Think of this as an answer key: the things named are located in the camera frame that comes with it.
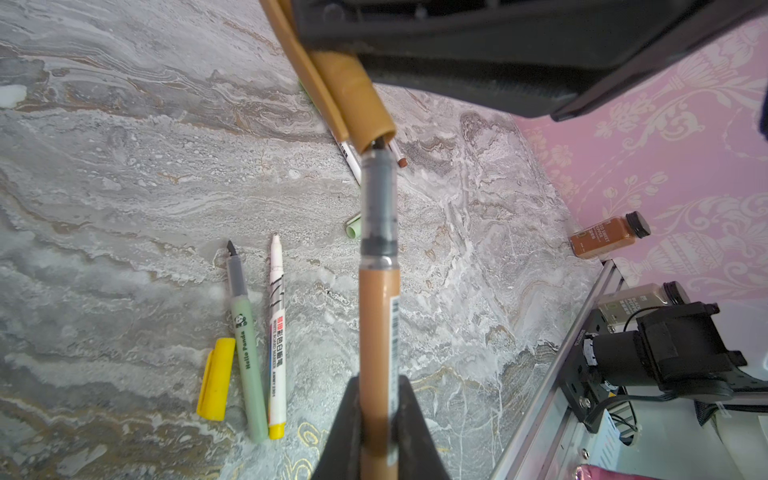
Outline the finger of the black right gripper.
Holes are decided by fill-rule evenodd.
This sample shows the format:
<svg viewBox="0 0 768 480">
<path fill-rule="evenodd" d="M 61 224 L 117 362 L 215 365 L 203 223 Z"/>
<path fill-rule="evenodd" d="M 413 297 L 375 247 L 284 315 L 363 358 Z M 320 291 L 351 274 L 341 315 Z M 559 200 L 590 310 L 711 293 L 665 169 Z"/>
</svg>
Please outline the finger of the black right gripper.
<svg viewBox="0 0 768 480">
<path fill-rule="evenodd" d="M 355 54 L 377 83 L 525 118 L 585 115 L 763 1 L 295 1 L 301 43 Z"/>
</svg>

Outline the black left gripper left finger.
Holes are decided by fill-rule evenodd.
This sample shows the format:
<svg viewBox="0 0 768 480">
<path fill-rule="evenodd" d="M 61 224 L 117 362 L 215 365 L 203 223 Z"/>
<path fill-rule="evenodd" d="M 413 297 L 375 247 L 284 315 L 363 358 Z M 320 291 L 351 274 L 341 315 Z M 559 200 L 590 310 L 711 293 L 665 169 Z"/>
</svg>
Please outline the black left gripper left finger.
<svg viewBox="0 0 768 480">
<path fill-rule="evenodd" d="M 359 377 L 355 376 L 347 383 L 312 480 L 360 479 L 362 411 L 359 393 Z"/>
</svg>

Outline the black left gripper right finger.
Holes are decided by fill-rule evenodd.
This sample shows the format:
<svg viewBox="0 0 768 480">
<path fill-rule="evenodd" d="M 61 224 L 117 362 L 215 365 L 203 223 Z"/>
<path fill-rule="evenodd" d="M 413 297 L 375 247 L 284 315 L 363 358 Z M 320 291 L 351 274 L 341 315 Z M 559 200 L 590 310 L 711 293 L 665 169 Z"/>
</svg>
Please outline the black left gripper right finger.
<svg viewBox="0 0 768 480">
<path fill-rule="evenodd" d="M 398 379 L 397 412 L 398 478 L 405 480 L 449 479 L 426 425 L 409 379 Z"/>
</svg>

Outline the white pen yellow tip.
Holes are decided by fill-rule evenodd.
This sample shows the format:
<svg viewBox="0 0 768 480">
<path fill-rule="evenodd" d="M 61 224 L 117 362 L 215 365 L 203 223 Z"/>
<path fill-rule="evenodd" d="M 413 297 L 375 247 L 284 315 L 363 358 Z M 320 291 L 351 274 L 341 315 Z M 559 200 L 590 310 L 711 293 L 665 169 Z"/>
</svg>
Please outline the white pen yellow tip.
<svg viewBox="0 0 768 480">
<path fill-rule="evenodd" d="M 272 237 L 270 245 L 269 281 L 270 397 L 268 402 L 268 434 L 271 440 L 279 440 L 285 434 L 287 399 L 284 348 L 284 266 L 282 243 L 278 234 Z"/>
</svg>

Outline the pale green pen dark tip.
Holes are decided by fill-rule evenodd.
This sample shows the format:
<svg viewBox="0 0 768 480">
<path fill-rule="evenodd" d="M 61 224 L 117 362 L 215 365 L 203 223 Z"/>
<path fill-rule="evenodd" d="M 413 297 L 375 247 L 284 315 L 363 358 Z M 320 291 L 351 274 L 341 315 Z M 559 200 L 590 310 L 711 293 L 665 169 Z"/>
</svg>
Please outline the pale green pen dark tip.
<svg viewBox="0 0 768 480">
<path fill-rule="evenodd" d="M 231 240 L 227 242 L 227 252 L 230 311 L 247 417 L 247 434 L 254 443 L 261 443 L 268 439 L 268 421 L 252 306 L 241 257 Z"/>
</svg>

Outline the yellow pen cap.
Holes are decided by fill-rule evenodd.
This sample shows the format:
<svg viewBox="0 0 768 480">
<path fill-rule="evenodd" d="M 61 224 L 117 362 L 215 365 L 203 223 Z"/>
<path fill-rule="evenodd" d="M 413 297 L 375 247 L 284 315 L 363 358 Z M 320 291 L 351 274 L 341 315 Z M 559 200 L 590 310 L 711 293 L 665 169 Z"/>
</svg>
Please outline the yellow pen cap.
<svg viewBox="0 0 768 480">
<path fill-rule="evenodd" d="M 235 349 L 233 338 L 219 338 L 207 357 L 196 408 L 203 419 L 225 419 Z"/>
</svg>

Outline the orange pen cap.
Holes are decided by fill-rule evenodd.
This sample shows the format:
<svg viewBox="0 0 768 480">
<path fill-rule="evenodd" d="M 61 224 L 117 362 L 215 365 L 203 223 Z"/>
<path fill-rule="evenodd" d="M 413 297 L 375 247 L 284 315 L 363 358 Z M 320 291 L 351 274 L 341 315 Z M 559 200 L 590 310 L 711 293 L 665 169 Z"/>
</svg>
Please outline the orange pen cap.
<svg viewBox="0 0 768 480">
<path fill-rule="evenodd" d="M 360 154 L 386 148 L 396 127 L 358 58 L 305 48 L 297 36 L 289 1 L 261 0 L 260 4 L 334 139 L 349 141 Z"/>
</svg>

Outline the white pen brown tip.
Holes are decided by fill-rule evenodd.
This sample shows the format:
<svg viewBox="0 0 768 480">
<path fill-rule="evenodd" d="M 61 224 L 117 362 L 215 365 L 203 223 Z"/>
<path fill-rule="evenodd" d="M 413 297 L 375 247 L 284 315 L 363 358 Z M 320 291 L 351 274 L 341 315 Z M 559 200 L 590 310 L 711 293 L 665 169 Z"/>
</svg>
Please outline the white pen brown tip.
<svg viewBox="0 0 768 480">
<path fill-rule="evenodd" d="M 405 168 L 408 166 L 408 161 L 406 156 L 403 154 L 401 149 L 399 148 L 397 142 L 395 139 L 392 139 L 388 144 L 389 150 L 392 152 L 392 154 L 395 157 L 396 163 L 400 168 Z"/>
</svg>

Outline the white green pen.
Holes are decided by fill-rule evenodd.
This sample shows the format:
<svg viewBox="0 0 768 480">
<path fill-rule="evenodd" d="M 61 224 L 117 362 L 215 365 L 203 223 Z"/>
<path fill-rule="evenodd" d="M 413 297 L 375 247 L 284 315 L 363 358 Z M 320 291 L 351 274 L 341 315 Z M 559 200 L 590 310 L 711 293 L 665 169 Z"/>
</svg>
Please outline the white green pen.
<svg viewBox="0 0 768 480">
<path fill-rule="evenodd" d="M 322 120 L 324 121 L 326 127 L 328 128 L 334 141 L 336 142 L 339 151 L 341 152 L 344 160 L 346 161 L 346 164 L 349 167 L 349 170 L 351 171 L 353 178 L 355 179 L 357 184 L 360 185 L 361 178 L 362 178 L 360 157 L 352 141 L 350 140 L 348 131 L 346 130 L 346 128 L 340 128 L 338 125 L 332 123 L 329 119 L 327 119 L 326 116 L 320 111 L 320 108 L 316 105 L 314 99 L 311 97 L 311 95 L 309 94 L 308 90 L 304 87 L 304 85 L 302 83 L 299 83 L 299 85 L 302 91 L 310 99 L 315 110 L 320 114 Z"/>
</svg>

